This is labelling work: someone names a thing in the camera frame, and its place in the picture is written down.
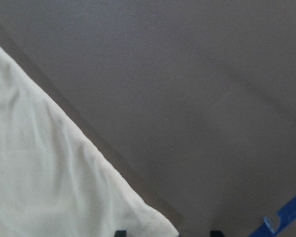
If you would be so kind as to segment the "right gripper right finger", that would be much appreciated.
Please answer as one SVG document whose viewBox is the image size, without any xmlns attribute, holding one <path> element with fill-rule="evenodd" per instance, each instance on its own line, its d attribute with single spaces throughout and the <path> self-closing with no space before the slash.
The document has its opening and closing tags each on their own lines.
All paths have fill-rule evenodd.
<svg viewBox="0 0 296 237">
<path fill-rule="evenodd" d="M 222 231 L 210 230 L 210 237 L 225 237 Z"/>
</svg>

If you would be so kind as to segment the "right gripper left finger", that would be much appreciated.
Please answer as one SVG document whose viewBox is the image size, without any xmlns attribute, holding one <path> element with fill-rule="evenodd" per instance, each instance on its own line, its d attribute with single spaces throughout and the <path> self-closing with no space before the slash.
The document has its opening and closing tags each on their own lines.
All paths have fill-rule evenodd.
<svg viewBox="0 0 296 237">
<path fill-rule="evenodd" d="M 127 237 L 127 231 L 126 230 L 117 230 L 114 233 L 114 237 Z"/>
</svg>

